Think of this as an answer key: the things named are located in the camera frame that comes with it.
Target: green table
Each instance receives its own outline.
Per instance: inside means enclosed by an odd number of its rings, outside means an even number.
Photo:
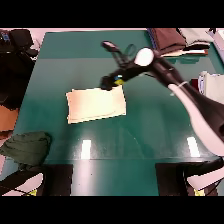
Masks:
[[[52,135],[46,163],[74,165],[72,195],[158,195],[156,162],[214,156],[195,135],[180,101],[146,76],[124,85],[126,116],[68,125],[66,92],[96,88],[102,76],[117,68],[100,46],[104,40],[123,51],[128,44],[137,50],[151,46],[146,31],[47,33],[14,134],[43,130]],[[224,73],[213,46],[208,56],[169,60],[187,81],[203,70]],[[188,137],[196,139],[200,158],[191,156]],[[83,140],[91,140],[91,160],[81,160]]]

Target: white circular joint cap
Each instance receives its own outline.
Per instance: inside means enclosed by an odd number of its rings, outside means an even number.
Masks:
[[[150,65],[153,61],[154,54],[151,49],[149,48],[142,48],[136,58],[135,58],[135,64],[140,66],[147,66]]]

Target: robotic arm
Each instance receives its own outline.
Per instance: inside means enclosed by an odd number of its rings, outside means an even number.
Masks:
[[[128,61],[113,43],[104,41],[102,46],[113,54],[119,69],[102,78],[101,89],[110,91],[113,87],[122,85],[141,73],[152,73],[154,78],[169,88],[183,103],[195,133],[207,149],[217,156],[224,156],[223,104],[198,93],[156,50],[143,48],[133,60]],[[224,162],[220,158],[198,167],[191,167],[184,176],[194,189],[201,190],[224,178]]]

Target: gray cloth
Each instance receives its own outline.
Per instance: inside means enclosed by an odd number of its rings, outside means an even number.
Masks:
[[[207,28],[179,28],[180,33],[186,40],[186,46],[196,44],[209,45],[214,39],[207,34]]]
[[[50,136],[45,132],[15,135],[0,147],[0,154],[11,157],[18,163],[38,166],[44,162],[50,142]]]

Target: dark green cloth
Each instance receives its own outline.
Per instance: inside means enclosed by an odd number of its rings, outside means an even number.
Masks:
[[[15,135],[0,147],[0,154],[18,163],[41,165],[48,154],[50,141],[50,136],[45,132]]]

